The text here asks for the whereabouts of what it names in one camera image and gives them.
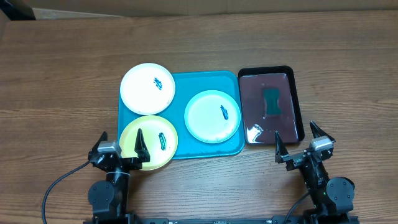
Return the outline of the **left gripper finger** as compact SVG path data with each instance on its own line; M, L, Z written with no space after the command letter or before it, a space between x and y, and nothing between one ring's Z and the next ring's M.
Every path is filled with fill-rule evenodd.
M108 140L108 134L106 131L103 131L103 133L101 134L100 138L97 140L96 144L94 145L94 148L98 148L99 144L102 141L107 141Z
M147 146L145 144L144 135L143 135L143 132L142 132L141 128L139 128L137 130L137 136L136 136L136 142L135 142L135 146L134 146L134 151L136 152L137 160L140 163L149 162L150 161L150 154L149 154L149 151L148 151Z

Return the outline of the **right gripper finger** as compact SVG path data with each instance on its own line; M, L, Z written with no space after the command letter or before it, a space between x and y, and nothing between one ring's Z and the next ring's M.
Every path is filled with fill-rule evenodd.
M335 139L322 130L314 121L310 122L310 129L314 139L326 136L331 142L335 142Z
M278 131L275 132L275 162L281 164L286 161L289 157L288 150L285 148L285 145L280 137Z

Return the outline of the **yellow plate with stain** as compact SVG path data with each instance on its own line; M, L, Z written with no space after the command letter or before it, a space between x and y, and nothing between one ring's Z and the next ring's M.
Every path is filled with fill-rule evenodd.
M160 116L141 116L130 122L121 133L119 145L122 157L136 157L134 151L137 131L142 130L150 161L142 164L142 170L155 170L166 165L178 146L177 131L171 122Z

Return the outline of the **green sponge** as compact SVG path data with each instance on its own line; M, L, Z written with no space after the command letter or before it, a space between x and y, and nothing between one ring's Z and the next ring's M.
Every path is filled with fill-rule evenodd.
M266 107L266 115L278 116L282 113L279 108L279 89L268 88L263 91Z

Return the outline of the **white plate with stain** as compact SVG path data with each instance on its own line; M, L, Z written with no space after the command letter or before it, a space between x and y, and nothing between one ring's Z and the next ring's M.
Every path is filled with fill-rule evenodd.
M157 114L165 110L175 95L172 74L156 63L132 67L122 78L120 97L125 106L140 115Z

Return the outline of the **light blue plate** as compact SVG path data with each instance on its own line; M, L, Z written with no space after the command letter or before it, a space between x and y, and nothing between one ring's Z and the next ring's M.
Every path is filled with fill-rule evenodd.
M231 138L241 122L241 110L227 93L206 90L187 103L184 121L188 132L201 142L216 144Z

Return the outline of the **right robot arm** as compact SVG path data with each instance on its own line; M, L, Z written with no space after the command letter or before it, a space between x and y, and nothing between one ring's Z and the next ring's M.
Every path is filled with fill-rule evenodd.
M349 212L354 209L355 184L346 177L329 178L323 161L333 155L335 139L324 132L315 122L310 123L313 139L302 153L290 155L280 134L275 132L275 161L286 164L286 170L298 169L308 192L291 207L284 223L358 223L358 217ZM307 197L313 202L313 209L293 216L293 211Z

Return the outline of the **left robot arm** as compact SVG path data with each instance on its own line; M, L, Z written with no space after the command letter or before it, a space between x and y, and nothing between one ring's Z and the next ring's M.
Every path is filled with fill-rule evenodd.
M106 179L95 182L88 191L93 223L130 223L142 221L135 212L127 211L130 171L141 170L150 161L142 130L137 131L136 157L123 158L117 141L109 141L104 132L88 153L88 162L106 173Z

